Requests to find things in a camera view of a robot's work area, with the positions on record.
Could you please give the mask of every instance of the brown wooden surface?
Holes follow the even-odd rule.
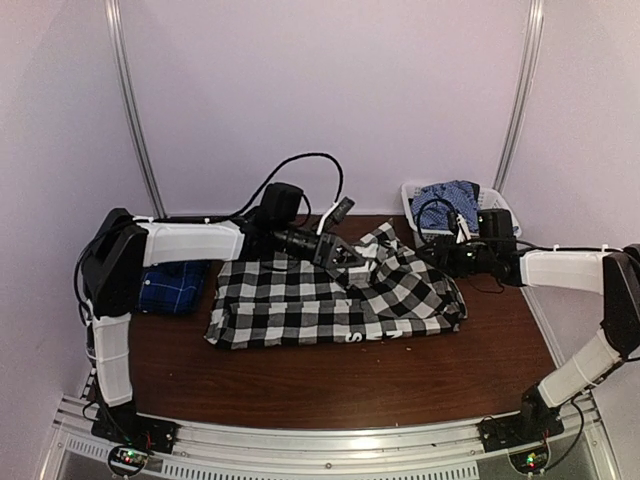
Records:
[[[338,233],[355,241],[385,216],[349,217]],[[396,217],[398,236],[413,245]],[[212,269],[200,311],[137,315],[131,372],[142,413],[274,428],[417,425],[515,410],[520,394],[553,363],[518,289],[479,293],[459,281],[469,319],[433,337],[221,351],[204,340],[215,295]],[[474,285],[495,288],[488,277]]]

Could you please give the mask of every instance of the blue clothing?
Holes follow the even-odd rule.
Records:
[[[168,262],[147,268],[142,275],[138,311],[184,315],[198,308],[211,262]]]
[[[469,230],[478,233],[478,200],[473,190],[471,182],[454,180],[453,182],[437,183],[424,187],[420,195],[413,199],[411,213],[413,219],[421,229],[428,230],[449,230],[447,213],[449,207],[442,202],[432,203],[425,207],[422,218],[419,222],[416,216],[420,213],[420,208],[429,200],[436,198],[447,200],[467,221]]]

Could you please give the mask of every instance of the metal pole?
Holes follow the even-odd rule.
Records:
[[[502,148],[500,164],[498,165],[496,178],[493,182],[493,188],[499,192],[504,190],[511,163],[513,162],[518,137],[522,130],[525,106],[531,91],[536,64],[538,62],[538,52],[540,51],[540,41],[542,40],[542,27],[544,23],[543,7],[544,0],[531,0],[516,97],[513,104],[513,111],[511,112],[509,128],[507,129],[507,135]]]
[[[140,171],[142,172],[142,178],[147,189],[147,194],[149,195],[149,200],[153,207],[154,216],[157,218],[164,218],[167,214],[164,209],[164,205],[162,204],[162,198],[160,197],[156,178],[153,175],[153,168],[151,167],[151,161],[149,160],[149,152],[147,151],[147,144],[144,140],[142,124],[140,123],[140,115],[138,114],[138,107],[133,93],[131,72],[129,71],[122,21],[120,18],[120,1],[105,0],[105,7],[107,10],[107,21],[116,60],[116,68],[118,70],[118,80],[120,83],[120,90],[122,92],[122,101],[125,107],[127,123],[129,124],[129,131],[131,133],[131,139],[133,140],[134,150],[136,152],[138,164],[140,165]]]

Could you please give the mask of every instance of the clothing pile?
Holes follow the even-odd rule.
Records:
[[[467,309],[457,286],[402,245],[391,223],[356,248],[368,260],[364,275],[283,254],[226,263],[205,338],[217,348],[240,349],[458,330]]]
[[[168,262],[145,269],[137,311],[186,315],[197,310],[211,262]]]
[[[413,198],[411,213],[421,229],[449,230],[447,214],[453,207],[467,221],[469,230],[478,233],[479,195],[480,186],[464,180],[429,185]]]

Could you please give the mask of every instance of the black and white checkered shirt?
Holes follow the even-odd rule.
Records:
[[[457,331],[467,309],[449,277],[385,223],[357,244],[366,269],[330,272],[276,254],[228,262],[205,338],[218,348],[358,342]]]

